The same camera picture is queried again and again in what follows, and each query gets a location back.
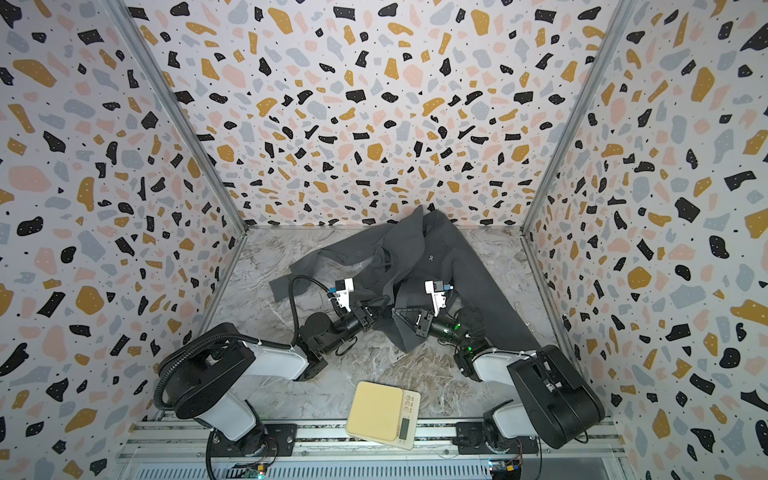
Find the aluminium corner post left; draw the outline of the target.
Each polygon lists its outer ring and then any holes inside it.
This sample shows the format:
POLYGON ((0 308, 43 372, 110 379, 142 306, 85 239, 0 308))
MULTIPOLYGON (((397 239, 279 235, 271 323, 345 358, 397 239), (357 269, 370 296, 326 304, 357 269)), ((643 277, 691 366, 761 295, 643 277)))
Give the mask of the aluminium corner post left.
POLYGON ((158 100, 176 127, 185 145, 190 148, 198 166, 205 174, 210 188, 222 204, 223 211, 241 235, 248 232, 248 226, 240 217, 214 165, 211 163, 202 142, 199 140, 186 115, 180 108, 172 88, 165 81, 162 71, 151 50, 135 25, 124 1, 104 1, 104 8, 118 33, 125 40, 133 57, 141 67, 146 80, 154 89, 158 100))

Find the aluminium corner post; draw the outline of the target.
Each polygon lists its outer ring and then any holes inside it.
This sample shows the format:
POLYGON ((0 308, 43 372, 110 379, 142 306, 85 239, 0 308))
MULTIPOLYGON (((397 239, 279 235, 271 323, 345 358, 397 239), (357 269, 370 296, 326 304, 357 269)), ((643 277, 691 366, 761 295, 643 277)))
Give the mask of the aluminium corner post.
POLYGON ((205 174, 210 188, 222 204, 223 211, 241 235, 248 232, 248 226, 240 217, 214 165, 211 163, 202 142, 199 140, 186 115, 180 108, 172 88, 165 81, 162 71, 151 50, 135 25, 124 1, 104 1, 104 8, 118 33, 125 40, 133 57, 141 67, 146 80, 154 89, 158 100, 176 127, 185 145, 190 148, 198 166, 205 174))
POLYGON ((562 135, 554 150, 552 160, 544 174, 541 176, 539 187, 521 227, 521 234, 523 237, 526 237, 533 231, 536 217, 544 208, 548 191, 555 183, 555 176, 566 159, 582 120, 587 115, 587 111, 589 110, 596 91, 600 86, 608 64, 611 61, 613 52, 622 33, 627 27, 636 4, 637 1, 634 0, 621 0, 617 3, 616 10, 607 26, 605 38, 596 52, 593 65, 588 72, 578 97, 576 98, 573 109, 565 122, 562 135))

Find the cream kitchen scale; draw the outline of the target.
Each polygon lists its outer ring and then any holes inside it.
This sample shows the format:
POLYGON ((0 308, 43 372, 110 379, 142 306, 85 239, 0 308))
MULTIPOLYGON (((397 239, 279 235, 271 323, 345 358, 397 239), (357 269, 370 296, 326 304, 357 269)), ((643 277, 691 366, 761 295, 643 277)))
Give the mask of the cream kitchen scale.
POLYGON ((354 438, 411 450, 421 394, 398 387, 362 381, 357 385, 346 422, 354 438))

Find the aluminium corner post right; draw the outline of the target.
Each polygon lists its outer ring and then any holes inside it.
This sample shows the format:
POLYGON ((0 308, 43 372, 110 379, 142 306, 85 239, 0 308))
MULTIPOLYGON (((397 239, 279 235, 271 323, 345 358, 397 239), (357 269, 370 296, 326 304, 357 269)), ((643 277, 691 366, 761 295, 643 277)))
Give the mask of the aluminium corner post right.
POLYGON ((587 111, 589 110, 596 91, 600 86, 608 64, 611 61, 613 52, 622 33, 627 27, 636 4, 637 1, 634 0, 621 0, 617 3, 616 10, 607 26, 605 38, 596 52, 593 65, 588 72, 578 97, 576 98, 573 109, 565 122, 562 135, 554 150, 552 160, 544 174, 541 176, 539 187, 521 227, 521 234, 523 237, 526 237, 533 231, 536 217, 544 208, 548 191, 555 183, 555 176, 566 159, 582 120, 587 115, 587 111))

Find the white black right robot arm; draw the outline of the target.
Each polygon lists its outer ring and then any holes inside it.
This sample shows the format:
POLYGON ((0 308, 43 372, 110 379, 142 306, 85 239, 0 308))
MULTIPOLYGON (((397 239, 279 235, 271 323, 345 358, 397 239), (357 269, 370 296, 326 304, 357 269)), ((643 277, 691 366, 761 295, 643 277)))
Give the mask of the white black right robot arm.
POLYGON ((555 345, 505 350, 490 343, 480 312, 462 308, 436 315, 422 308, 396 308, 393 317, 413 333, 454 348, 462 374, 477 382, 511 386, 518 398, 483 414, 479 435, 487 448, 506 452, 514 440, 534 437, 558 449, 589 441, 589 429, 605 419, 605 408, 575 366, 555 345))

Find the dark grey zip jacket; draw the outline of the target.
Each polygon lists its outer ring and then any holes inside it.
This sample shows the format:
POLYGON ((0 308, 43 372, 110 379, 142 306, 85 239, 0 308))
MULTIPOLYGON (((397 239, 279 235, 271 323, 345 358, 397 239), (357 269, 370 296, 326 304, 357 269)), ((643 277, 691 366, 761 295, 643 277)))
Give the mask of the dark grey zip jacket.
POLYGON ((386 295, 394 308, 431 309, 424 283, 443 281, 454 287, 454 300, 479 311, 493 346, 515 351, 540 347, 480 257, 440 211, 426 213, 419 207, 396 224, 369 227, 310 252, 290 266, 288 275, 270 282, 274 299, 288 297, 292 278, 313 277, 321 257, 343 266, 369 262, 353 276, 355 300, 386 295))

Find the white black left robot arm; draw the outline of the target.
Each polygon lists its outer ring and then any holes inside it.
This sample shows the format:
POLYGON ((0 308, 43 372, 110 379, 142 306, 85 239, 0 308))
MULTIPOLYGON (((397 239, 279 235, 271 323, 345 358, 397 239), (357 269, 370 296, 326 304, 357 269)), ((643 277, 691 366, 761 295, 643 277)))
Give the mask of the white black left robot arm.
POLYGON ((294 345, 242 334, 229 322, 219 324, 160 363, 155 406, 209 428, 218 445, 237 456, 254 455, 268 445, 268 430, 254 407, 232 392, 240 378, 313 379, 327 366, 327 354, 374 326, 387 301, 386 296, 356 301, 337 321, 314 313, 298 329, 294 345))

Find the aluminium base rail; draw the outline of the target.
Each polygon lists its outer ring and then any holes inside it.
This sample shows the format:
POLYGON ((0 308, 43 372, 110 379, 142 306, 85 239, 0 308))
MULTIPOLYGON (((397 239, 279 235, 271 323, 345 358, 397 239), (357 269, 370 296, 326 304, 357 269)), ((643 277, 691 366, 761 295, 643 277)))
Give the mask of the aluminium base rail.
POLYGON ((265 444, 237 457, 208 429, 169 417, 142 422, 119 453, 113 479, 631 479, 609 421, 585 443, 559 449, 525 437, 500 453, 482 445, 470 418, 421 419, 411 449, 353 438, 333 420, 267 422, 265 444))

